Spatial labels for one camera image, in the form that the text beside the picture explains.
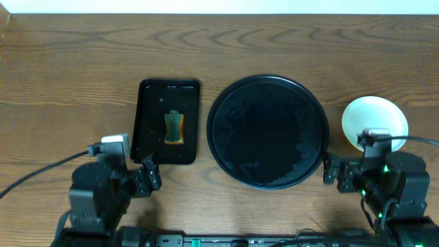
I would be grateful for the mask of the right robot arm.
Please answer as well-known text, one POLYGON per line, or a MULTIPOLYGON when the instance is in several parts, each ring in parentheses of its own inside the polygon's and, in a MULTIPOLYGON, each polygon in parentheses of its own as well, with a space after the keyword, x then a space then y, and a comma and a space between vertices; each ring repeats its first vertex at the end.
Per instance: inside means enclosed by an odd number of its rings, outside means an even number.
POLYGON ((438 225, 425 215, 430 175, 424 160, 407 152, 340 158, 326 154, 324 184, 341 193, 360 193, 375 215, 370 225, 381 241, 394 246, 437 246, 438 225))

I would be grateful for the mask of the orange green scrub sponge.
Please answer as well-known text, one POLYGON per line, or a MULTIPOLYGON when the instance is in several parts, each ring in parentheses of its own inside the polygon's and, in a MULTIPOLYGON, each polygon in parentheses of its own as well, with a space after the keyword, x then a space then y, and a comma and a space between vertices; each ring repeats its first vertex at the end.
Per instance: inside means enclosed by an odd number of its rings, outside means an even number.
POLYGON ((184 141, 185 116, 177 110, 165 114, 165 144, 182 145, 184 141))

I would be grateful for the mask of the light blue plate top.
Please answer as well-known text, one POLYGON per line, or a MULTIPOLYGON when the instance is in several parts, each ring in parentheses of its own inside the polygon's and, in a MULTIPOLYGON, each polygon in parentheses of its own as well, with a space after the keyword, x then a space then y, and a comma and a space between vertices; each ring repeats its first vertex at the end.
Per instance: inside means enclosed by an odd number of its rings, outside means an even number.
POLYGON ((377 96, 352 101, 342 115, 342 129, 348 141, 361 152, 357 135, 364 129, 386 129, 392 137, 407 136, 409 126, 402 110, 391 101, 377 96))

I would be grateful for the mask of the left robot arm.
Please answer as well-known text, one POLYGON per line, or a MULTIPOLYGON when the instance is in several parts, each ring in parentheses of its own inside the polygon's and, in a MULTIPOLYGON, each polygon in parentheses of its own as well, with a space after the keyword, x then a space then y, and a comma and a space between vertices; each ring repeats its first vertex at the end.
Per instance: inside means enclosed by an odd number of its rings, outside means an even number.
POLYGON ((160 189, 161 176, 153 154, 129 170, 122 154, 99 154, 97 161, 77 168, 69 190, 71 209, 57 226, 52 246, 156 246, 151 230, 118 227, 133 198, 147 198, 160 189))

